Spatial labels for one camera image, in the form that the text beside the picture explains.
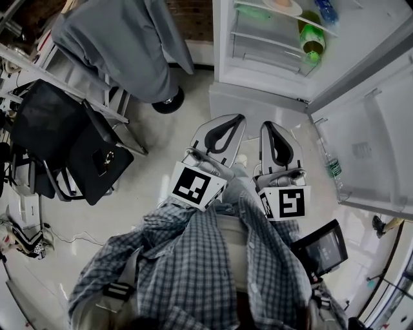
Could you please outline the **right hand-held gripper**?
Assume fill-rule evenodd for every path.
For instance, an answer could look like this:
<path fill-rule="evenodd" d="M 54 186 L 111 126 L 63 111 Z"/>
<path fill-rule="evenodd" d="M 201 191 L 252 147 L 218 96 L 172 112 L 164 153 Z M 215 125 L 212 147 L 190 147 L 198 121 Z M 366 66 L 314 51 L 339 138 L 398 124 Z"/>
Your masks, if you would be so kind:
<path fill-rule="evenodd" d="M 302 148 L 293 135 L 274 122 L 264 122 L 261 127 L 263 175 L 254 177 L 253 182 L 269 221 L 306 217 L 310 186 L 306 184 L 306 171 L 298 169 L 302 163 Z M 288 171 L 275 173 L 281 168 Z"/>

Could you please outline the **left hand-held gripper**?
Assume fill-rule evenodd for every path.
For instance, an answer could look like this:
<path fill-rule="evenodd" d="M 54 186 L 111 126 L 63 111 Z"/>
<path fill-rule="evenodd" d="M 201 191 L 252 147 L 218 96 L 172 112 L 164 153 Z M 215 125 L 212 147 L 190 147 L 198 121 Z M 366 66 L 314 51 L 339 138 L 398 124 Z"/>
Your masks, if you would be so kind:
<path fill-rule="evenodd" d="M 206 211 L 234 178 L 230 167 L 237 157 L 246 126 L 245 116 L 241 114 L 223 115 L 202 124 L 184 159 L 174 167 L 168 194 Z"/>

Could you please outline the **white refrigerator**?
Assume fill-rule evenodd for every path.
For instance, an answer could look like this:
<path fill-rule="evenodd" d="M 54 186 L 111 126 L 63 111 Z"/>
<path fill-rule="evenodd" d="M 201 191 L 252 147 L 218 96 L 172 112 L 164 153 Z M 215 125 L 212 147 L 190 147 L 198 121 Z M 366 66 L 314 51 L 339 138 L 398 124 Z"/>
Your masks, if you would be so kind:
<path fill-rule="evenodd" d="M 297 19 L 267 11 L 266 21 L 243 15 L 234 0 L 212 0 L 215 80 L 213 117 L 240 113 L 245 136 L 274 121 L 293 128 L 322 117 L 345 136 L 346 184 L 341 204 L 413 220 L 413 0 L 330 0 L 339 23 L 324 22 L 314 0 L 294 0 L 301 17 L 331 28 L 326 48 L 307 76 L 232 57 L 233 34 L 300 45 Z M 357 160 L 352 145 L 368 142 L 372 159 Z"/>

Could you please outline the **white round plate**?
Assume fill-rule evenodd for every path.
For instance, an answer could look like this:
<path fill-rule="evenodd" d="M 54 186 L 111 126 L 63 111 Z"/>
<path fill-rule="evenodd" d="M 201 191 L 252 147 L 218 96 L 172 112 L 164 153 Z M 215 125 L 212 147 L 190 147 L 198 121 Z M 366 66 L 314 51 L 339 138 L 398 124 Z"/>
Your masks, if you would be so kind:
<path fill-rule="evenodd" d="M 280 12 L 282 14 L 286 14 L 289 16 L 300 16 L 303 12 L 302 8 L 300 7 L 299 4 L 297 4 L 294 0 L 291 0 L 292 6 L 285 8 L 282 6 L 277 6 L 274 3 L 274 0 L 263 0 L 266 6 L 268 6 L 271 9 L 274 9 L 277 12 Z"/>

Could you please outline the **clear green-label water bottle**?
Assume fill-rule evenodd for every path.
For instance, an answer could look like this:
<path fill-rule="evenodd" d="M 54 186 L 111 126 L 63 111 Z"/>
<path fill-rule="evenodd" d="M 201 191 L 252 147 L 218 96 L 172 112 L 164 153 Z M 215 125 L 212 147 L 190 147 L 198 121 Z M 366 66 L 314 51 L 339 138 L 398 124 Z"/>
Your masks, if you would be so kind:
<path fill-rule="evenodd" d="M 325 169 L 328 176 L 334 181 L 336 189 L 341 191 L 343 189 L 343 181 L 341 178 L 341 165 L 335 153 L 325 151 Z"/>

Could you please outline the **clear door bin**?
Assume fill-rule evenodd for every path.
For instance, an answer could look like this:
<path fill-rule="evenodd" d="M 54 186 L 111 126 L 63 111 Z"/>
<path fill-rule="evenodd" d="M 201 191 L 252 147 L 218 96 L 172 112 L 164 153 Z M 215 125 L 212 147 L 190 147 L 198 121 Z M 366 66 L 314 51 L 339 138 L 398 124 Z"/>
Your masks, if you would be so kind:
<path fill-rule="evenodd" d="M 329 176 L 328 177 L 333 182 L 338 201 L 346 201 L 350 197 L 351 189 L 346 184 L 347 176 L 345 173 L 345 136 L 343 135 L 343 129 L 335 120 L 328 119 L 327 117 L 317 119 L 314 122 L 314 125 L 318 137 L 318 140 L 316 141 L 317 149 L 322 158 L 324 168 L 325 151 L 335 153 L 340 162 L 342 169 L 341 178 L 343 181 L 343 189 L 341 191 L 338 191 L 336 189 L 334 181 Z"/>

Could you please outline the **grey printed door sticker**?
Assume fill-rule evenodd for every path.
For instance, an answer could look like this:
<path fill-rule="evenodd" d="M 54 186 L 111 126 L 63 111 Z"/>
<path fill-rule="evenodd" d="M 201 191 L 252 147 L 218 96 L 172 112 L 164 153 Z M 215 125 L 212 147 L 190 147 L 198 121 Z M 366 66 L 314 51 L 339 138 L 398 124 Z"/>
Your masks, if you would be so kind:
<path fill-rule="evenodd" d="M 352 145 L 352 154 L 357 160 L 372 159 L 372 148 L 368 142 L 358 142 Z"/>

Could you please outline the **green drink bottle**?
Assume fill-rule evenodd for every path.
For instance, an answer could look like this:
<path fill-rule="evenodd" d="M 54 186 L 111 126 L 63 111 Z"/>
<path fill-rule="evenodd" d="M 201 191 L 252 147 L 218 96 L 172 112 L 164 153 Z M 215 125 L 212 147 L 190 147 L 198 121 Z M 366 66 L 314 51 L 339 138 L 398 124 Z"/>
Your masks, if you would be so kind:
<path fill-rule="evenodd" d="M 306 22 L 298 21 L 299 40 L 304 53 L 305 62 L 311 66 L 319 64 L 326 48 L 325 36 L 322 29 Z"/>

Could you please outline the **person's plaid shirt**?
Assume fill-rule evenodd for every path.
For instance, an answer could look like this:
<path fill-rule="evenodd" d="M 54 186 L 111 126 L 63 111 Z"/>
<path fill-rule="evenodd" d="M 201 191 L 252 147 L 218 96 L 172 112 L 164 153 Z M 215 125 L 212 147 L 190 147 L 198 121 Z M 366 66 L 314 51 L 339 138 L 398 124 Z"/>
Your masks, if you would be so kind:
<path fill-rule="evenodd" d="M 247 229 L 247 293 L 235 287 L 218 215 Z M 70 328 L 347 330 L 342 307 L 291 251 L 299 237 L 295 220 L 270 222 L 244 194 L 204 212 L 170 197 L 85 266 L 68 301 Z"/>

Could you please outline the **green plastic bag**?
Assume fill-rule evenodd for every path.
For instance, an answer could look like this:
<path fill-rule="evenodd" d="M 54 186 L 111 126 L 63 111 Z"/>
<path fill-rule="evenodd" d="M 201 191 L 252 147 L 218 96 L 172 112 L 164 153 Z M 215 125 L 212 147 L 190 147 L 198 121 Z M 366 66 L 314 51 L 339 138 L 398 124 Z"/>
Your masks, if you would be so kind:
<path fill-rule="evenodd" d="M 243 15 L 247 15 L 249 17 L 262 21 L 266 21 L 271 17 L 271 15 L 266 10 L 248 5 L 237 4 L 236 10 Z"/>

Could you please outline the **seated person in grey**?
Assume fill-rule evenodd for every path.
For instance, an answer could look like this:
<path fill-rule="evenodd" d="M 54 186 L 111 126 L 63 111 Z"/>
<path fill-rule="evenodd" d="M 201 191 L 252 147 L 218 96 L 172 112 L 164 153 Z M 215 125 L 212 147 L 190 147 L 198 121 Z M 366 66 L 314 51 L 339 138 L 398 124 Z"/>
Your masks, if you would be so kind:
<path fill-rule="evenodd" d="M 54 44 L 92 83 L 111 81 L 135 98 L 156 103 L 171 99 L 178 85 L 165 58 L 188 74 L 194 63 L 165 0 L 85 0 L 59 14 Z"/>

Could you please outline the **blue drink bottle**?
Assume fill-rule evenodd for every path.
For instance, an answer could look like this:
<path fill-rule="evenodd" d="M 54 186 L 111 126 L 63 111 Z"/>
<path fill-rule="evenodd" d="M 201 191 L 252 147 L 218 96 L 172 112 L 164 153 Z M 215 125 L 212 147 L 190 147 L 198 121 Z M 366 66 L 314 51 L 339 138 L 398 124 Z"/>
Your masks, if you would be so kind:
<path fill-rule="evenodd" d="M 330 0 L 314 0 L 324 22 L 328 25 L 335 26 L 339 23 L 339 17 L 332 6 Z"/>

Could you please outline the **black mesh office chair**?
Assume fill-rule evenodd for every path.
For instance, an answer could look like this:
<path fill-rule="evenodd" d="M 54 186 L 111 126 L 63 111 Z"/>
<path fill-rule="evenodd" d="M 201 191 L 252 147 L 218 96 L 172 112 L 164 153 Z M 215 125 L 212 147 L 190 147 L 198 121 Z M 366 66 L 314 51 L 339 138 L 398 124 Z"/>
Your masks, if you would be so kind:
<path fill-rule="evenodd" d="M 78 102 L 41 79 L 18 107 L 11 140 L 28 153 L 29 186 L 63 202 L 97 204 L 134 160 L 108 121 L 87 100 Z M 101 177 L 92 161 L 96 150 L 114 152 L 114 160 Z"/>

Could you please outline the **white cardboard box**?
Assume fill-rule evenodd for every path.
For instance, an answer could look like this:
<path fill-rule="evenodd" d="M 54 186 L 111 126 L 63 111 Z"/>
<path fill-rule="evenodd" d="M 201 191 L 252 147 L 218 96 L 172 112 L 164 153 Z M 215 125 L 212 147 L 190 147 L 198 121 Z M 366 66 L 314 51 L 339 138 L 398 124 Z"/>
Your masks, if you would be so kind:
<path fill-rule="evenodd" d="M 8 214 L 21 228 L 39 225 L 39 196 L 20 195 L 12 191 L 8 197 Z"/>

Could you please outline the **black and white jacket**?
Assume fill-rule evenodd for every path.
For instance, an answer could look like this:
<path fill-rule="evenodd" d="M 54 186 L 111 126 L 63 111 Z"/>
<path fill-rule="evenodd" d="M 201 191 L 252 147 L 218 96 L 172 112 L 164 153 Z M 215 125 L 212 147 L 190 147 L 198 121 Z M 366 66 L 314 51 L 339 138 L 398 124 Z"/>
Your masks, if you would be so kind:
<path fill-rule="evenodd" d="M 16 250 L 26 257 L 41 260 L 54 249 L 54 239 L 49 231 L 41 229 L 29 238 L 21 227 L 9 219 L 5 213 L 0 215 L 0 261 L 5 263 L 6 253 L 11 250 Z"/>

